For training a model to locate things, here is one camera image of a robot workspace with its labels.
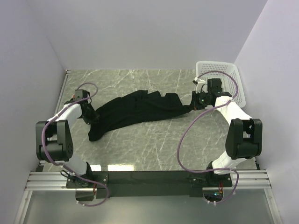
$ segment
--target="lavender wall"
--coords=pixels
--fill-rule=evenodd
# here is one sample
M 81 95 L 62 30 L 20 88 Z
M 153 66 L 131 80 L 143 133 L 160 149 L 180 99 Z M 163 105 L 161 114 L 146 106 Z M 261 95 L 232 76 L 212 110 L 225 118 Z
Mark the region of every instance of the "lavender wall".
M 299 221 L 299 2 L 269 0 L 236 65 L 245 88 L 245 110 L 263 121 L 263 152 L 285 224 Z
M 25 0 L 0 1 L 0 217 L 13 222 L 35 155 L 35 123 L 53 115 L 64 78 Z
M 234 62 L 267 0 L 28 0 L 67 69 Z

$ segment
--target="marble surface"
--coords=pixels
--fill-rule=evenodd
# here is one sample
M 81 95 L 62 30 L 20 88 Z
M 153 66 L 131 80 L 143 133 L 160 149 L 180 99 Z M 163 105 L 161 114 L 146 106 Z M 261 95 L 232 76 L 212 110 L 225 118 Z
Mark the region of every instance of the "marble surface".
M 183 104 L 190 104 L 195 70 L 72 70 L 61 98 L 61 109 L 74 90 L 84 82 L 96 83 L 98 94 L 93 98 L 95 109 L 106 102 L 136 90 L 176 92 Z M 94 87 L 84 89 L 94 92 Z M 89 126 L 78 119 L 71 129 L 74 152 L 96 170 L 180 170 L 176 151 L 178 142 L 189 124 L 202 111 L 191 111 L 181 117 L 144 122 L 106 133 L 99 141 L 88 140 Z M 199 119 L 186 135 L 180 157 L 191 169 L 206 169 L 225 150 L 229 125 L 215 111 Z M 44 171 L 60 168 L 46 164 Z M 237 169 L 256 169 L 255 160 L 247 160 Z

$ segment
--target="black mounting base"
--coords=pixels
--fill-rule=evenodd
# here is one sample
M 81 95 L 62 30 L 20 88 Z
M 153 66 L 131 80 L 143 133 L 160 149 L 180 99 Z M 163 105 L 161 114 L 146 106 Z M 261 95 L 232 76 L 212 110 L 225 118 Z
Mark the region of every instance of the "black mounting base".
M 213 172 L 194 174 L 187 171 L 100 171 L 93 172 L 93 180 L 106 184 L 110 197 L 124 196 L 179 196 L 203 197 L 202 188 L 231 187 L 230 174 Z M 66 188 L 83 188 L 67 182 Z M 106 189 L 96 186 L 96 198 L 105 198 Z M 94 192 L 76 191 L 77 201 L 92 201 Z

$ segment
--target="glass panel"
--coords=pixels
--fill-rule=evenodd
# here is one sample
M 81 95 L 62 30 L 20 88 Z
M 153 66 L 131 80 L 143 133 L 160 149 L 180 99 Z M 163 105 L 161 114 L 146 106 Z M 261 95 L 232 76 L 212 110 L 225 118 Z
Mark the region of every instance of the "glass panel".
M 115 197 L 98 207 L 83 207 L 76 204 L 74 192 L 60 191 L 34 192 L 24 223 L 273 224 L 273 220 L 264 190 L 239 190 L 216 207 L 188 196 Z

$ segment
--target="work table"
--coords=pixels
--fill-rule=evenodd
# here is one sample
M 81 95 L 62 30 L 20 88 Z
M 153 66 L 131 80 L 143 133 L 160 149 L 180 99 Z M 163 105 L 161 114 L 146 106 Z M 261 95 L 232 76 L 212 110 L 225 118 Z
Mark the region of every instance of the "work table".
M 92 82 L 99 87 L 92 101 L 94 109 L 136 90 L 160 91 L 162 96 L 175 92 L 184 105 L 189 105 L 195 75 L 195 70 L 71 70 L 66 75 L 58 108 L 60 110 L 84 82 Z M 91 85 L 82 88 L 91 93 L 95 90 Z M 93 169 L 102 171 L 180 170 L 176 156 L 178 142 L 201 112 L 191 111 L 170 120 L 131 125 L 107 132 L 96 142 L 88 140 L 90 127 L 78 119 L 71 129 L 74 153 L 91 164 Z M 225 151 L 228 128 L 228 123 L 218 111 L 199 119 L 182 143 L 182 163 L 190 169 L 206 169 L 209 162 Z M 59 169 L 51 164 L 44 166 L 44 171 Z M 255 159 L 241 163 L 237 169 L 256 169 Z

